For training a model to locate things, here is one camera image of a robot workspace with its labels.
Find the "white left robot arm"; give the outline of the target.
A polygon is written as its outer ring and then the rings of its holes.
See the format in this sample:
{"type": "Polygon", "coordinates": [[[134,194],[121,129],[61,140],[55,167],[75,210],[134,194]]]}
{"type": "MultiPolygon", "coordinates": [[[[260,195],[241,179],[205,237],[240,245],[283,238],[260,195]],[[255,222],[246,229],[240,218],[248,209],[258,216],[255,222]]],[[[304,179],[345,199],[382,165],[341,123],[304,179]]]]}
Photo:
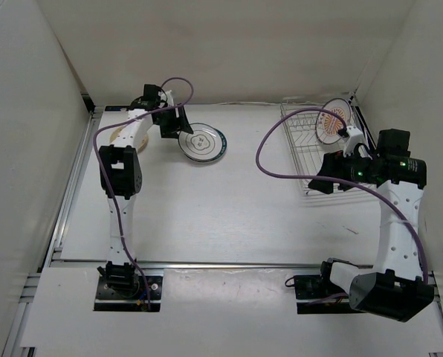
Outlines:
{"type": "Polygon", "coordinates": [[[132,222],[136,195],[143,186],[138,146],[153,126],[162,138],[177,138],[180,133],[192,134],[184,105],[176,104],[163,86],[146,84],[143,94],[128,107],[128,120],[119,124],[118,136],[106,145],[93,147],[100,167],[100,182],[110,214],[110,246],[106,266],[98,271],[105,284],[124,298],[136,295],[139,289],[149,292],[146,277],[137,264],[132,249],[132,222]]]}

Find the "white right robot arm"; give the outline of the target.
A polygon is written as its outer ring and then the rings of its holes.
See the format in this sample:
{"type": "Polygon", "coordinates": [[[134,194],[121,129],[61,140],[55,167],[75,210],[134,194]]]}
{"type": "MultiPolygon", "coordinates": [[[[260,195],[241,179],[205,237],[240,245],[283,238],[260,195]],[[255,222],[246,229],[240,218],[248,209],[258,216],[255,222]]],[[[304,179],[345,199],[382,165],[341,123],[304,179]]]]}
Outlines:
{"type": "Polygon", "coordinates": [[[308,186],[330,194],[334,185],[365,190],[380,201],[378,253],[371,269],[329,258],[321,265],[317,288],[332,298],[343,291],[351,309],[406,322],[428,306],[434,289],[427,282],[427,261],[418,236],[418,213],[427,185],[427,164],[409,151],[410,133],[380,132],[377,149],[366,155],[361,131],[339,130],[343,150],[327,153],[308,186]]]}

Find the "cream plate with calligraphy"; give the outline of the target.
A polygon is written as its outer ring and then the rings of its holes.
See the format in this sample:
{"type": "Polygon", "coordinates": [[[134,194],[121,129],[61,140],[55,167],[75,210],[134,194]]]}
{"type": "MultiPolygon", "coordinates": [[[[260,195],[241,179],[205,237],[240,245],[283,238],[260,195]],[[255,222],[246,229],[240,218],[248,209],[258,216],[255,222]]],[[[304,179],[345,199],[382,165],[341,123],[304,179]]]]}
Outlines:
{"type": "MultiPolygon", "coordinates": [[[[125,129],[125,126],[121,126],[118,127],[115,131],[113,131],[113,133],[111,133],[110,138],[109,138],[109,143],[113,144],[117,138],[120,137],[120,133],[125,129]]],[[[138,147],[137,147],[137,152],[140,153],[142,152],[145,147],[147,146],[147,144],[149,143],[149,136],[146,133],[139,141],[138,147]]]]}

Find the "white plate flower outline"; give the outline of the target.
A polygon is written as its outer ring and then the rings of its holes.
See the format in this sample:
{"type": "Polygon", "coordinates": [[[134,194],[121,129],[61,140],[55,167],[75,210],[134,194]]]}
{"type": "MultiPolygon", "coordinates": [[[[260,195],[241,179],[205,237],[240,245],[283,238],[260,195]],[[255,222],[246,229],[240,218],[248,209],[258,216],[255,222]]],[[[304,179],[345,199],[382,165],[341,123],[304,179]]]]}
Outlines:
{"type": "Polygon", "coordinates": [[[205,123],[193,123],[192,133],[180,132],[178,144],[186,157],[197,162],[215,161],[223,150],[219,131],[205,123]]]}

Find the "white plate green rim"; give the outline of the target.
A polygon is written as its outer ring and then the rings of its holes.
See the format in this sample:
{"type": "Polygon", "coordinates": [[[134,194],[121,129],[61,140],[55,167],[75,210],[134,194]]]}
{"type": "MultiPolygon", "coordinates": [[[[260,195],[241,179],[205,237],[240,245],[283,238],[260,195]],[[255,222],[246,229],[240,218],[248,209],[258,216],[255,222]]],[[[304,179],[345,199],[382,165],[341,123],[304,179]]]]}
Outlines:
{"type": "Polygon", "coordinates": [[[198,163],[218,161],[227,151],[227,139],[217,129],[204,129],[201,134],[188,137],[186,142],[185,155],[198,163]]]}

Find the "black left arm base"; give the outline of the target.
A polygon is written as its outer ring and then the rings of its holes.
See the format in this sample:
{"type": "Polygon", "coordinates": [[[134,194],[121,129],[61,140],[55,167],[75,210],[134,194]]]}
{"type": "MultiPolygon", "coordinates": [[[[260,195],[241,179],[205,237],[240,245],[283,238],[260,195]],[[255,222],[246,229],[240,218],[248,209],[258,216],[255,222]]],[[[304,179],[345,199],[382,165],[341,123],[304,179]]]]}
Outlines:
{"type": "Polygon", "coordinates": [[[149,285],[150,303],[147,300],[143,278],[139,277],[129,290],[115,289],[103,276],[99,277],[94,298],[95,312],[160,312],[164,276],[146,276],[149,285]]]}

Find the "white plate orange pattern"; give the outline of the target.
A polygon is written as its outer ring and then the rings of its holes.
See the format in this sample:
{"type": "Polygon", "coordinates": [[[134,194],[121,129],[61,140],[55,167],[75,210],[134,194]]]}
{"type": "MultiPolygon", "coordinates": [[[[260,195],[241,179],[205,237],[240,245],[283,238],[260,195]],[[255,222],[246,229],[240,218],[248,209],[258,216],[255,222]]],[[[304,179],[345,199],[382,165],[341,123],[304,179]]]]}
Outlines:
{"type": "MultiPolygon", "coordinates": [[[[322,109],[340,116],[346,124],[351,121],[352,110],[350,104],[342,99],[335,98],[327,102],[322,109]]],[[[337,143],[341,137],[338,131],[343,128],[342,122],[334,115],[319,112],[315,123],[315,135],[317,140],[325,145],[337,143]]]]}

